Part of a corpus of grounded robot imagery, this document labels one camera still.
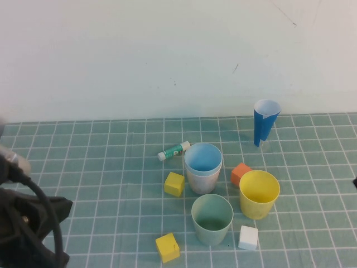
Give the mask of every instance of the glue stick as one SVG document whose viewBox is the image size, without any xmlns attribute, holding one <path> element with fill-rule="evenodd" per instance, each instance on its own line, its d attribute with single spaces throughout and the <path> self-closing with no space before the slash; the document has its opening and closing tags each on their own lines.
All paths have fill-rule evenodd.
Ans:
<svg viewBox="0 0 357 268">
<path fill-rule="evenodd" d="M 159 152 L 157 154 L 157 157 L 160 159 L 160 161 L 171 158 L 183 151 L 186 151 L 188 148 L 190 148 L 190 143 L 188 141 L 185 141 L 179 145 L 174 146 L 173 148 L 167 149 L 164 152 Z"/>
</svg>

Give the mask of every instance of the wall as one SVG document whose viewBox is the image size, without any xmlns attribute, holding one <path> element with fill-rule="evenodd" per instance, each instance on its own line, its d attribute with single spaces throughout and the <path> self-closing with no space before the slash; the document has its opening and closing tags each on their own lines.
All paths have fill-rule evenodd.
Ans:
<svg viewBox="0 0 357 268">
<path fill-rule="evenodd" d="M 356 0 L 2 1 L 9 121 L 357 111 Z"/>
</svg>

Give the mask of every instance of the orange block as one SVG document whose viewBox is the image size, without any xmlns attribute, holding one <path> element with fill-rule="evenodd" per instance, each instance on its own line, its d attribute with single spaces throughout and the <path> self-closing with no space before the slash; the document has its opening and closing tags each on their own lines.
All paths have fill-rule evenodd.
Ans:
<svg viewBox="0 0 357 268">
<path fill-rule="evenodd" d="M 232 174 L 230 176 L 230 181 L 239 187 L 240 178 L 247 172 L 251 171 L 252 169 L 248 167 L 244 163 L 240 163 L 234 170 L 232 170 Z"/>
</svg>

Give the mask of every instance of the cube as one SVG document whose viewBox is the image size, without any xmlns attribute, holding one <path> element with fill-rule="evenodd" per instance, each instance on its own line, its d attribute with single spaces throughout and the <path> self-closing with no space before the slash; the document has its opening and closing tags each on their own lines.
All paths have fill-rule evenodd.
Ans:
<svg viewBox="0 0 357 268">
<path fill-rule="evenodd" d="M 160 258 L 163 263 L 180 257 L 180 248 L 173 236 L 173 233 L 162 236 L 155 241 L 157 251 L 160 254 Z"/>
<path fill-rule="evenodd" d="M 250 167 L 245 165 L 244 163 L 240 163 L 234 170 L 232 170 L 232 174 L 230 176 L 230 181 L 239 187 L 240 179 L 243 175 L 249 171 L 252 171 Z"/>
<path fill-rule="evenodd" d="M 185 177 L 173 172 L 167 176 L 165 184 L 163 186 L 165 193 L 172 194 L 179 197 L 185 187 Z"/>
<path fill-rule="evenodd" d="M 258 229 L 242 225 L 238 247 L 244 250 L 255 250 L 258 244 Z"/>
</svg>

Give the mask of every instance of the blue cup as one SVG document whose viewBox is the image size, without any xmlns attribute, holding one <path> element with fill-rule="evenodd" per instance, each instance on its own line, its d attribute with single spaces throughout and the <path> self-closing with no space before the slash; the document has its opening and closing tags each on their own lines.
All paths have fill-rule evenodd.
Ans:
<svg viewBox="0 0 357 268">
<path fill-rule="evenodd" d="M 265 141 L 277 119 L 281 107 L 279 103 L 261 99 L 254 105 L 254 144 L 259 147 L 260 140 Z"/>
<path fill-rule="evenodd" d="M 196 176 L 210 176 L 220 170 L 222 153 L 210 143 L 196 143 L 188 148 L 184 156 L 185 168 Z"/>
</svg>

